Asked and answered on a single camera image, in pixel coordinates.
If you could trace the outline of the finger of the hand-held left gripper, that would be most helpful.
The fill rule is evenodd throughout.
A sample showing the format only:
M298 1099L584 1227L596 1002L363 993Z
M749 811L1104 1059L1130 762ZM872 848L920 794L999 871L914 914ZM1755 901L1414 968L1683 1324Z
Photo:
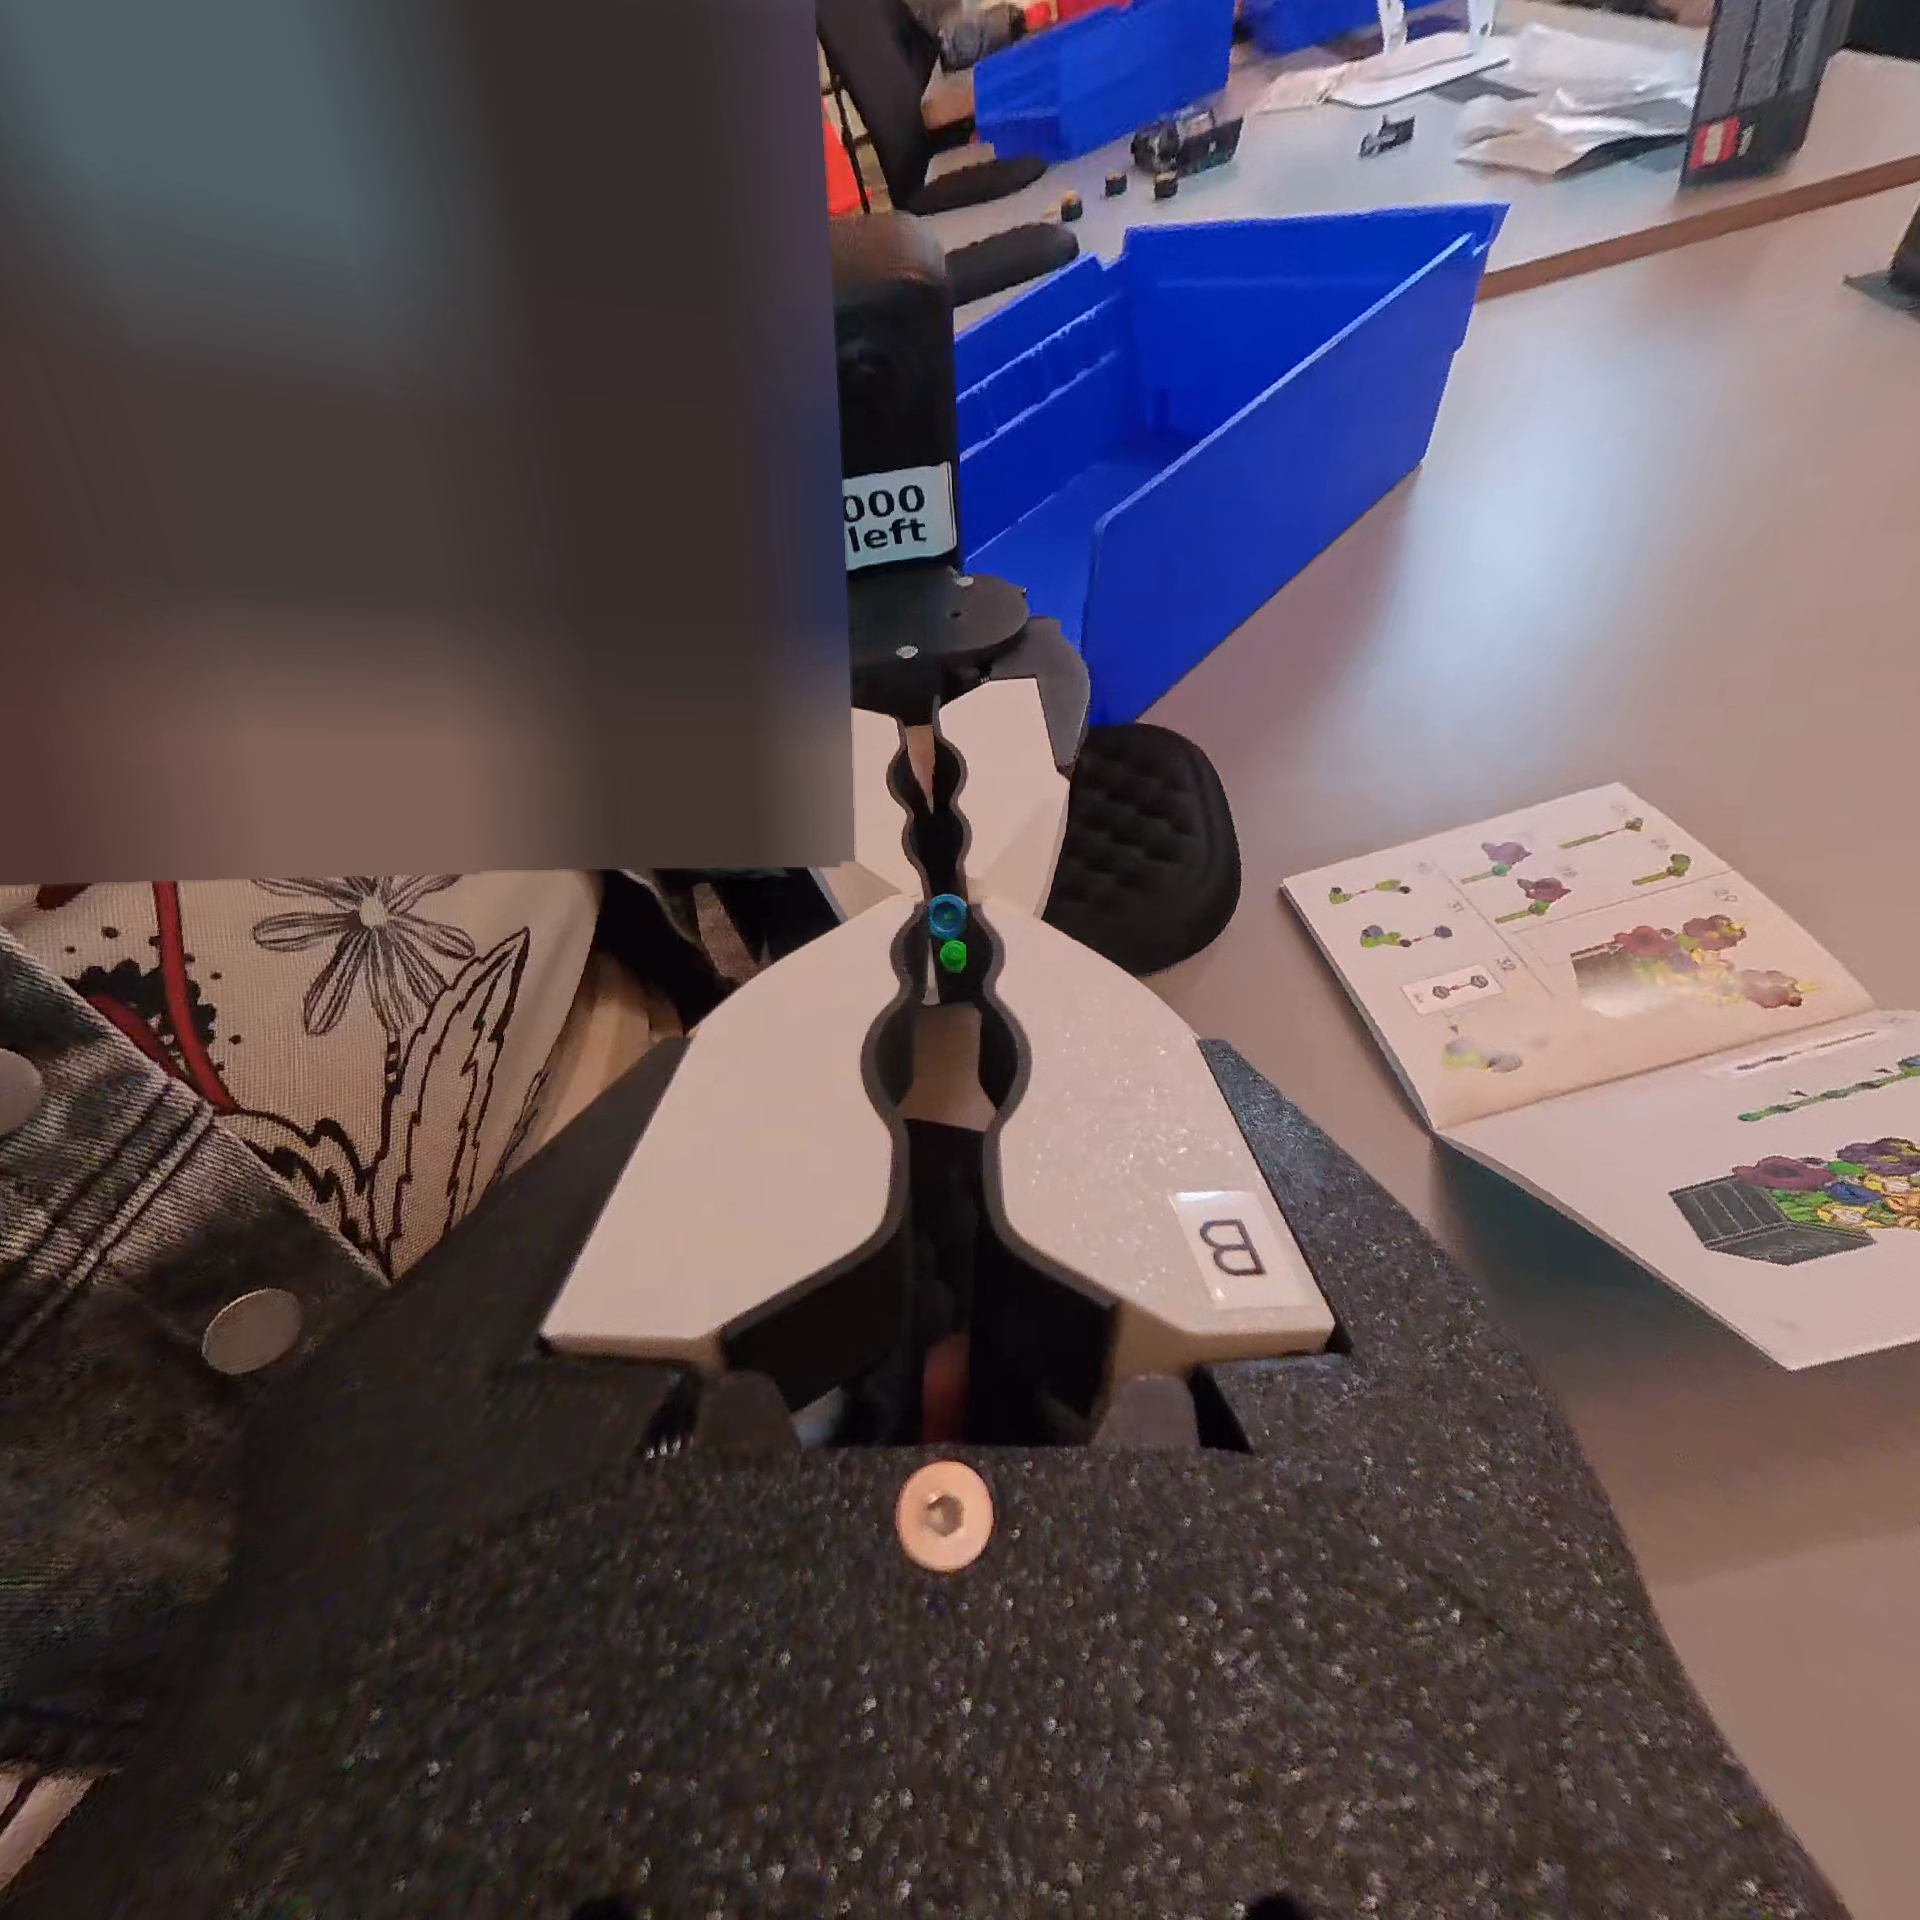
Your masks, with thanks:
M1066 772L1053 762L1039 681L974 685L940 709L933 732L958 758L950 811L962 829L962 897L1046 917L1066 827Z
M914 827L920 776L914 770L906 739L890 714L868 709L853 710L853 802L854 802L854 848L853 875L872 897L918 897L932 894L926 875L918 861Z

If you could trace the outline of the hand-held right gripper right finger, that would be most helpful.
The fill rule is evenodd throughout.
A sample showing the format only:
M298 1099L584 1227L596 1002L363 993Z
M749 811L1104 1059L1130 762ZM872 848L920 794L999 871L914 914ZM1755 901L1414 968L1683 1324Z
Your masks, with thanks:
M977 1354L1047 1409L1326 1354L1334 1309L1187 1021L1010 897L984 897L977 925Z

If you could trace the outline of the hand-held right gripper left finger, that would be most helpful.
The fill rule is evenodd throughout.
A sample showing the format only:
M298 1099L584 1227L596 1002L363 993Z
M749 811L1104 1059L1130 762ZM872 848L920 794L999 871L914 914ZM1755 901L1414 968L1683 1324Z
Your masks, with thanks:
M565 1354L862 1375L900 1340L920 901L880 897L682 1045L542 1318Z

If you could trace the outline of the lego instruction booklet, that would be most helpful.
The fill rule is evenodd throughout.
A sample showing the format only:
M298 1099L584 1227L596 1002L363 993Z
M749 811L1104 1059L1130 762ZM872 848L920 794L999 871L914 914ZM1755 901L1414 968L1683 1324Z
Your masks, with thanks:
M1623 782L1291 875L1428 1134L1789 1372L1917 1345L1917 1013Z

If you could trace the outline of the black padded wrist rest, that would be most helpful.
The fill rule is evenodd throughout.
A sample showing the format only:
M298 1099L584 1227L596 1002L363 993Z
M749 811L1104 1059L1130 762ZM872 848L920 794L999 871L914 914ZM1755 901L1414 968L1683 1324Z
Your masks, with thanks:
M1212 758L1162 725L1095 725L1040 919L1157 977L1207 950L1237 901L1240 846Z

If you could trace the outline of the black office chair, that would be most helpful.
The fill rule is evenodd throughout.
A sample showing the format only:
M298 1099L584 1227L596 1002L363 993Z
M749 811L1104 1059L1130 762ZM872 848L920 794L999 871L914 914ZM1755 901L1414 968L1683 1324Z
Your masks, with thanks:
M940 65L940 32L906 2L814 2L814 13L828 80L858 112L896 212L933 218L1010 203L1047 172L1039 152L984 157L971 118L958 129L933 129L924 90ZM1061 218L944 246L958 308L1016 291L1073 257L1076 239Z

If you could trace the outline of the large blue plastic bin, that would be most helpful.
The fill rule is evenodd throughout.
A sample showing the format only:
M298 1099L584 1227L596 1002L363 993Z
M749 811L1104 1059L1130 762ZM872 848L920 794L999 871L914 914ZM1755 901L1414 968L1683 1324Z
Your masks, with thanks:
M1428 457L1503 203L1130 228L958 335L965 562L1135 721Z

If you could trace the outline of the floral print shirt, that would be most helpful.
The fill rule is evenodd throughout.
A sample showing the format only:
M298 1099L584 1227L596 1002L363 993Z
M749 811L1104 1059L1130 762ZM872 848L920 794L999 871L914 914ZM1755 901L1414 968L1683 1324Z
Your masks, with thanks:
M605 885L25 880L5 932L385 1281L534 1144Z

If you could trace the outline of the grey desk with wooden edge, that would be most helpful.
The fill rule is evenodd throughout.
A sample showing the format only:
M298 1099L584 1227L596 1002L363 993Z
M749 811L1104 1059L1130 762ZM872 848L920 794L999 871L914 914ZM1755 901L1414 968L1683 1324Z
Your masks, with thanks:
M1468 166L1457 157L1462 104L1419 93L1410 102L1414 136L1380 157L1358 157L1377 115L1343 104L1259 115L1255 104L1285 68L1317 54L1266 58L1234 53L1224 107L1245 115L1234 162L1187 178L1166 203L1130 176L1126 192L1107 194L1112 171L1130 171L1120 136L1087 157L1051 166L1021 192L940 212L932 218L946 250L1003 228L1059 228L1061 199L1084 209L1063 233L1081 254L1115 257L1130 228L1168 222L1245 222L1311 212L1367 212L1385 206L1503 203L1503 233L1482 270L1482 295L1541 286L1558 276L1649 257L1701 239L1755 228L1796 212L1866 199L1917 185L1917 65L1865 53L1837 53L1816 97L1813 129L1775 172L1723 185L1690 185L1683 148L1649 149L1554 178L1532 178Z

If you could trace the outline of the pile of white papers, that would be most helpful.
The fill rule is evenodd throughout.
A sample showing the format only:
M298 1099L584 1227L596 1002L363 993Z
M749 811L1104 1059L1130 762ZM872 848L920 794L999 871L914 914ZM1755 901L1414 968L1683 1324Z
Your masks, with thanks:
M1453 28L1392 53L1274 78L1255 115L1308 107L1394 112L1451 80L1496 80L1500 97L1461 112L1457 160L1554 178L1616 148L1683 140L1690 128L1705 53L1569 28L1514 36Z

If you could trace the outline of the black box with red label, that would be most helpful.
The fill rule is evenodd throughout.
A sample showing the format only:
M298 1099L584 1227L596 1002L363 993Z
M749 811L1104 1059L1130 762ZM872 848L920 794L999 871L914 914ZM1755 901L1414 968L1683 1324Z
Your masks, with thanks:
M1853 2L1715 2L1678 188L1759 178L1808 136Z

